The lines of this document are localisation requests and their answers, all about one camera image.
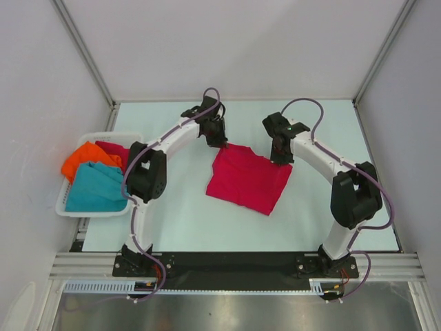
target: white wall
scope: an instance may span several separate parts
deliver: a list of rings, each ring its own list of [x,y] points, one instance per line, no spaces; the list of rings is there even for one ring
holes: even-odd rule
[[[61,165],[82,134],[104,129],[109,110],[50,1],[0,7],[1,325],[31,281],[33,320],[76,223],[55,215]]]
[[[420,1],[360,104],[374,159],[441,303],[441,1]]]
[[[350,99],[404,0],[65,0],[117,100]]]

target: plastic bin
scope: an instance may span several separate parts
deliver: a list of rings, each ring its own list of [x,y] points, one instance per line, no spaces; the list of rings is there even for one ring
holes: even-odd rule
[[[76,145],[76,148],[83,145],[86,141],[94,143],[97,140],[108,141],[110,143],[117,143],[126,148],[129,148],[135,141],[143,141],[143,135],[136,132],[95,132],[83,135]],[[64,178],[63,185],[61,186],[60,193],[58,195],[57,203],[55,205],[55,212],[61,216],[68,217],[110,217],[125,214],[129,211],[130,205],[119,212],[66,212],[66,201],[68,200],[70,192],[70,183]]]

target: orange cloth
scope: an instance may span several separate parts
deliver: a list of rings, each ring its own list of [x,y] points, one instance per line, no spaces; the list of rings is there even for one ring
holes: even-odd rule
[[[64,161],[61,173],[64,174],[72,184],[74,182],[76,170],[80,164],[88,161],[101,162],[110,167],[121,168],[123,166],[123,162],[118,155],[107,155],[100,147],[87,141],[73,152],[66,161]]]

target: gray wall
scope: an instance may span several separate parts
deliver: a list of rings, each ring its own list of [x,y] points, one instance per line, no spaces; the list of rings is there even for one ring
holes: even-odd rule
[[[29,327],[76,223],[54,211],[61,165],[82,134],[103,129],[108,109],[50,1],[0,7],[0,325],[34,282]]]
[[[421,0],[359,111],[398,233],[441,303],[441,1]]]

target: shiny floor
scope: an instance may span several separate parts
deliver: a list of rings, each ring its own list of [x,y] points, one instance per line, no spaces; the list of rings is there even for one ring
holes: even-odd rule
[[[122,299],[90,306],[102,298],[64,294],[52,330],[421,330],[407,283],[368,283],[343,304],[285,295],[164,294],[136,305]],[[68,312],[78,306],[83,309]]]

